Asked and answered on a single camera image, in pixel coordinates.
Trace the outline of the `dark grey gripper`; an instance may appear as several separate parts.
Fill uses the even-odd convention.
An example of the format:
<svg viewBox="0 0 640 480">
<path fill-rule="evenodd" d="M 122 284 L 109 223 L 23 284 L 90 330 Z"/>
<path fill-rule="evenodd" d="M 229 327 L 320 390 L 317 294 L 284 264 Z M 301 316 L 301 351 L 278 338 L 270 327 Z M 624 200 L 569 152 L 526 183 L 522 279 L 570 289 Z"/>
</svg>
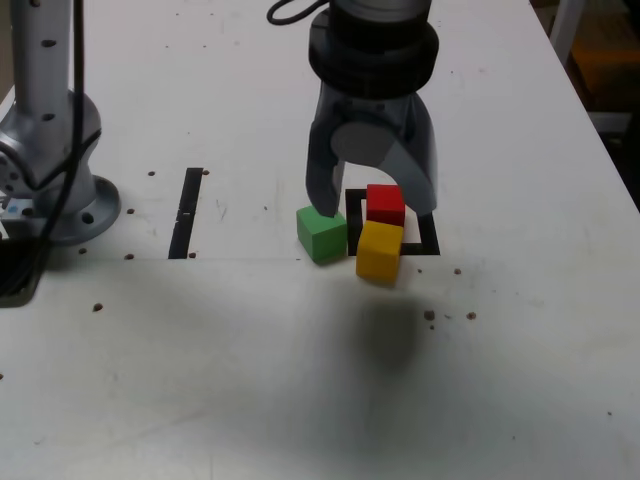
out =
<svg viewBox="0 0 640 480">
<path fill-rule="evenodd" d="M 340 118 L 323 118 L 338 111 L 347 111 L 342 125 Z M 334 217 L 338 211 L 344 162 L 387 174 L 418 216 L 428 216 L 436 209 L 435 135 L 420 97 L 363 99 L 323 83 L 314 119 L 305 185 L 320 215 Z"/>
</svg>

